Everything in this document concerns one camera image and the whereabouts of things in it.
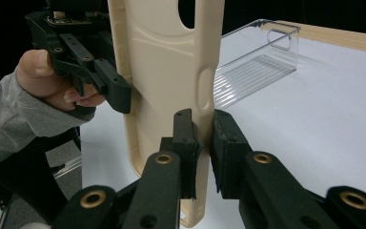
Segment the gray sleeve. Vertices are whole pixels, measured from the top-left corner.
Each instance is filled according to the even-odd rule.
[[[24,91],[9,74],[0,82],[0,151],[18,152],[36,136],[59,135],[93,116],[58,111]]]

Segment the beige plastic part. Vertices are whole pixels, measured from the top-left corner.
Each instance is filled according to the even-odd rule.
[[[181,201],[180,220],[195,226],[204,216],[214,113],[214,73],[224,0],[195,1],[194,29],[180,20],[178,0],[109,0],[117,70],[132,84],[125,114],[130,162],[140,176],[160,140],[173,136],[173,115],[191,108],[199,140],[196,200]]]

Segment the white table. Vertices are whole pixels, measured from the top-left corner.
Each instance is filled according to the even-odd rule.
[[[305,28],[316,29],[301,27],[301,37]],[[254,150],[276,155],[306,189],[321,196],[339,185],[366,192],[366,52],[305,37],[299,40],[294,73],[225,111]],[[100,105],[81,136],[83,187],[100,184],[118,191],[137,180],[122,114]],[[211,169],[208,182],[205,217],[194,228],[244,228],[238,201],[216,193]]]

